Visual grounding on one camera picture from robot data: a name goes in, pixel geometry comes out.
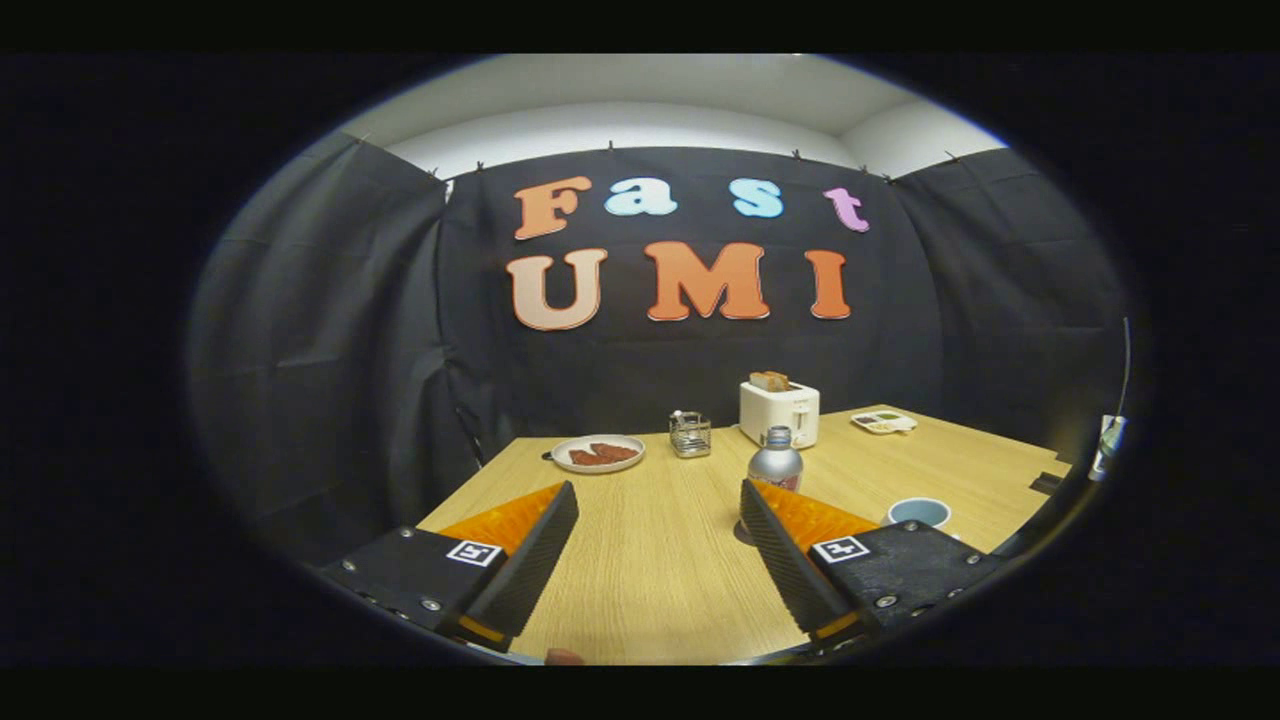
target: black curtain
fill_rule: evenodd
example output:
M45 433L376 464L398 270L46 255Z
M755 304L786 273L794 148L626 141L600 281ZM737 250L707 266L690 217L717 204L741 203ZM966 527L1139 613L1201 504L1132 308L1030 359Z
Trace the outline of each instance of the black curtain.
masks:
M516 240L524 188L586 177L567 227ZM611 186L668 183L678 208L617 215ZM735 209L731 181L783 210ZM823 193L860 200L867 232ZM649 243L710 266L764 250L769 314L648 316ZM543 332L515 314L507 263L600 247L600 304ZM808 250L838 252L850 315L819 319ZM691 302L682 296L686 304ZM712 149L573 152L445 186L335 133L282 169L214 249L188 348L197 429L229 497L274 546L325 562L416 524L515 437L645 433L676 409L737 420L737 386L773 369L824 413L886 402L1088 462L1124 365L1129 305L1102 240L1048 178L993 150L886 183L823 163Z
M444 190L334 133L211 252L191 315L192 411L229 500L296 559L415 524L475 470L436 323Z
M1125 366L1126 293L1100 229L1007 149L893 182L942 313L948 420L1087 469Z
M586 177L567 227L515 238L522 188ZM678 208L620 217L611 186L659 178ZM781 191L773 218L733 208L730 183L767 179ZM841 224L824 192L842 187L861 202L867 232ZM712 266L731 242L763 247L758 320L654 322L655 263L645 246L686 243ZM941 332L928 263L906 213L882 178L792 158L730 150L659 147L573 152L485 168L456 181L440 240L439 288L451 380L472 436L492 457L513 436L644 433L667 429L673 410L698 410L717 425L737 421L739 383L778 370L822 392L822 410L888 402L941 411ZM543 332L512 307L506 264L545 255L547 304L575 299L567 252L600 247L600 305L581 327ZM841 254L846 319L810 313L808 250Z

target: blue letter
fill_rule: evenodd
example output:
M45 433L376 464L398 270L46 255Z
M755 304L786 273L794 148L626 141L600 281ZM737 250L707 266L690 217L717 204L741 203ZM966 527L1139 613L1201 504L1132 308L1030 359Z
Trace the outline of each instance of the blue letter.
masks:
M777 218L782 214L782 191L769 181L737 178L728 183L728 191L739 200L733 209L748 218Z
M604 201L604 209L614 215L667 215L678 204L671 199L671 186L658 178L631 178L613 183L616 193Z

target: white plate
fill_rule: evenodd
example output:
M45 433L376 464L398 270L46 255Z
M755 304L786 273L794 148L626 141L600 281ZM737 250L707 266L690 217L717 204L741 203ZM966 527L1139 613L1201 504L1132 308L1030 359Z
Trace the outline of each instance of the white plate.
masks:
M892 419L878 418L879 414L893 415ZM872 421L863 421L864 418L870 418ZM895 413L892 410L874 410L872 413L856 413L849 418L855 425L863 428L869 433L876 433L878 436L886 436L890 433L906 433L915 429L915 425L920 423L901 413Z
M570 457L568 451L584 450L586 452L591 452L593 442L607 442L618 447L630 447L631 450L635 450L636 454L621 462L611 462L608 465L576 465L573 459ZM580 473L582 475L617 473L618 470L626 470L627 468L635 465L641 459L644 459L644 442L631 436L582 436L567 439L552 448L552 460L554 460L557 465L571 473Z

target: bottle cap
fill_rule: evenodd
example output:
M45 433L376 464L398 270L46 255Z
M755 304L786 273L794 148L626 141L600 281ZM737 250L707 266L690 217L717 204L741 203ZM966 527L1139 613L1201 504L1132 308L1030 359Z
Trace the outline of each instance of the bottle cap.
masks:
M791 428L787 425L773 425L764 439L765 447L791 447Z

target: wooden table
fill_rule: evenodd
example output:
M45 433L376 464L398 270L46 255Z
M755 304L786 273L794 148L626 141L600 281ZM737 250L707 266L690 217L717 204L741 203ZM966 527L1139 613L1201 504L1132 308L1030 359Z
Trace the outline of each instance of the wooden table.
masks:
M876 436L855 413L892 410L919 421ZM801 451L800 493L879 521L906 497L942 500L948 533L989 552L1043 503L1030 484L1070 465L1051 450L874 405L822 416ZM525 632L511 652L570 648L600 665L701 665L796 647L796 628L758 551L733 537L746 465L758 450L735 425L712 430L712 452L680 459L666 433L635 466L579 475L543 460L567 438L518 438L428 515L419 528L458 520L570 479L580 516Z

